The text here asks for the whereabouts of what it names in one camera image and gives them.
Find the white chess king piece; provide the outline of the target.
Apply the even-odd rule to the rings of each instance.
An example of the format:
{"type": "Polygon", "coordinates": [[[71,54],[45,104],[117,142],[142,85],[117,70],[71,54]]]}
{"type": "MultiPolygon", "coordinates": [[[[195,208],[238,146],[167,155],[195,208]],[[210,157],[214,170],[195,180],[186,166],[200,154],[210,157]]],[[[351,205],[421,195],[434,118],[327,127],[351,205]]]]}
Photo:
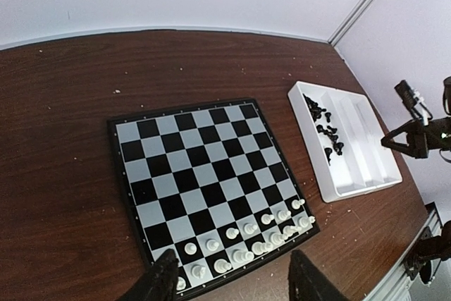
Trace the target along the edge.
{"type": "Polygon", "coordinates": [[[274,244],[272,242],[260,242],[256,241],[251,246],[252,252],[255,255],[263,255],[274,249],[274,244]]]}

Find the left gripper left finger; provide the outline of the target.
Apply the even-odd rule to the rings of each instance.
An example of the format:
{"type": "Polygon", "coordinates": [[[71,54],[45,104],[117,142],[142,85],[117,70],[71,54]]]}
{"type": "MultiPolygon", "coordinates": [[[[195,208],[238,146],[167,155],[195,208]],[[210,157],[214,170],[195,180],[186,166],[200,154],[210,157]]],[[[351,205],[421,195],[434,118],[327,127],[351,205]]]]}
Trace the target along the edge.
{"type": "Polygon", "coordinates": [[[126,293],[119,297],[119,300],[175,300],[177,284],[178,259],[175,255],[175,251],[168,249],[126,293]]]}

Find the white chess knight piece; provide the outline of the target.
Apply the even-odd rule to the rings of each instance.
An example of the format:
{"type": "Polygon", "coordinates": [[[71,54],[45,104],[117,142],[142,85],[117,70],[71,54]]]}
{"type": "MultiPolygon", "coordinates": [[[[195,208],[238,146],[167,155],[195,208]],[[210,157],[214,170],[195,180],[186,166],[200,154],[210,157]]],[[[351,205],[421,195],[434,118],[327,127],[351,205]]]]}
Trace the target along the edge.
{"type": "Polygon", "coordinates": [[[288,238],[291,238],[293,235],[295,235],[296,233],[298,233],[300,231],[300,228],[297,226],[285,226],[283,228],[283,237],[285,240],[287,240],[288,238]]]}

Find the white chess pawn piece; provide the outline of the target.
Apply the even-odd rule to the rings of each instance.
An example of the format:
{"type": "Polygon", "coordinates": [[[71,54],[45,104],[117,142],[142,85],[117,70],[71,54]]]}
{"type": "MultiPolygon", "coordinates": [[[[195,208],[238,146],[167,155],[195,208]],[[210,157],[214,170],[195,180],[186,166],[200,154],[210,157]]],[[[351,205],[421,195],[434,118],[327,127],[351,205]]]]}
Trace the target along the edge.
{"type": "Polygon", "coordinates": [[[291,202],[291,207],[292,207],[293,209],[298,210],[298,209],[300,209],[300,208],[304,205],[304,203],[305,203],[305,200],[304,200],[304,199],[294,199],[294,200],[291,202]]]}

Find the black white chessboard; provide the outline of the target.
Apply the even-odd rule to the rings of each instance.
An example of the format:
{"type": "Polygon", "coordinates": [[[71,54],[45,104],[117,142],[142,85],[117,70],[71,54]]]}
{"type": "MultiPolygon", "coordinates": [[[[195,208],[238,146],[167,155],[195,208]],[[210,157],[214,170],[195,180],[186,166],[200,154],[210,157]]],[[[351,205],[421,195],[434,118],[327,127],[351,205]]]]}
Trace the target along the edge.
{"type": "Polygon", "coordinates": [[[225,285],[290,252],[319,231],[300,229],[283,244],[251,262],[235,264],[234,250],[249,250],[254,242],[271,242],[272,232],[297,226],[313,216],[257,101],[252,98],[160,109],[111,118],[107,122],[113,162],[126,209],[144,263],[152,265],[164,251],[178,258],[179,276],[187,287],[178,300],[189,300],[225,285]],[[304,199],[296,210],[294,199],[304,199]],[[290,210],[286,221],[276,213],[290,210]],[[264,225],[262,214],[275,219],[264,225]],[[255,223],[248,235],[243,226],[255,223]],[[226,229],[240,231],[236,239],[226,229]],[[219,242],[211,252],[208,239],[219,242]],[[197,246],[194,255],[184,247],[197,246]],[[225,259],[232,269],[214,271],[225,259]],[[203,279],[191,275],[195,264],[206,267],[203,279]]]}

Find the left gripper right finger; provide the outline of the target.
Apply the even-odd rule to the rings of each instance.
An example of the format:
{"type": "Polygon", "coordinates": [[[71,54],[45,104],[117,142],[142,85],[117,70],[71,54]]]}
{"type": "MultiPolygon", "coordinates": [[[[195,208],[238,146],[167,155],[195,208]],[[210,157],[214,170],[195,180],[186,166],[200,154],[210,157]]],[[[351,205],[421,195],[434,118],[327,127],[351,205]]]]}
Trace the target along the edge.
{"type": "Polygon", "coordinates": [[[291,301],[347,301],[301,250],[290,254],[288,289],[291,301]]]}

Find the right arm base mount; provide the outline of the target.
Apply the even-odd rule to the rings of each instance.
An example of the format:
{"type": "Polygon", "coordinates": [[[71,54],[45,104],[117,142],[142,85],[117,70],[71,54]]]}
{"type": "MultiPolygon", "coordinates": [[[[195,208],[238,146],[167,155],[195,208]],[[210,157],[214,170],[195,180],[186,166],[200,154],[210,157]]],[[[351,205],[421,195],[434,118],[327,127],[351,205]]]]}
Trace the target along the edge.
{"type": "Polygon", "coordinates": [[[447,261],[450,258],[450,221],[441,228],[441,234],[434,236],[429,226],[425,227],[413,247],[404,258],[403,265],[411,281],[435,259],[447,261]]]}

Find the white chess bishop piece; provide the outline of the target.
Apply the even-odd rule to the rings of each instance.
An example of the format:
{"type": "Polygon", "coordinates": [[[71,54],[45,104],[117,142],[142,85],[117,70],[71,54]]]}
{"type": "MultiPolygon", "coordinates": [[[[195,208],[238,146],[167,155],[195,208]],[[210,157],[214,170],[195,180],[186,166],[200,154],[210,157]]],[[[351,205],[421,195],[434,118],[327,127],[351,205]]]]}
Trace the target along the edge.
{"type": "Polygon", "coordinates": [[[249,250],[234,250],[232,252],[232,261],[235,264],[244,264],[254,259],[254,253],[249,250]]]}

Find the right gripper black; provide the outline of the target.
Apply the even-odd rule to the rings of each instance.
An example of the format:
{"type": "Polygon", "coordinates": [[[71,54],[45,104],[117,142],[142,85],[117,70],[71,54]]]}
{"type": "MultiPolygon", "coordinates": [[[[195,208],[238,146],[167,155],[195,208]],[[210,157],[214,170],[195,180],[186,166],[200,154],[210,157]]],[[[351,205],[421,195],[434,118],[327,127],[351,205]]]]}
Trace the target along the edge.
{"type": "Polygon", "coordinates": [[[408,121],[388,132],[381,144],[415,159],[426,159],[431,150],[450,151],[450,117],[431,120],[428,125],[408,121]],[[406,144],[395,141],[401,134],[406,135],[406,144]]]}

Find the white chess rook piece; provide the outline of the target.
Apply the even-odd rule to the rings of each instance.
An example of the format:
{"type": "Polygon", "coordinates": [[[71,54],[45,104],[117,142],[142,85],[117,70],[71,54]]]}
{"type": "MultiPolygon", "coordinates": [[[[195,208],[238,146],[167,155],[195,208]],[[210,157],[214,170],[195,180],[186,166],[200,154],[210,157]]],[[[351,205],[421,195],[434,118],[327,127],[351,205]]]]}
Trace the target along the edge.
{"type": "Polygon", "coordinates": [[[297,220],[297,226],[301,229],[308,228],[315,223],[316,218],[314,216],[302,216],[297,220]]]}

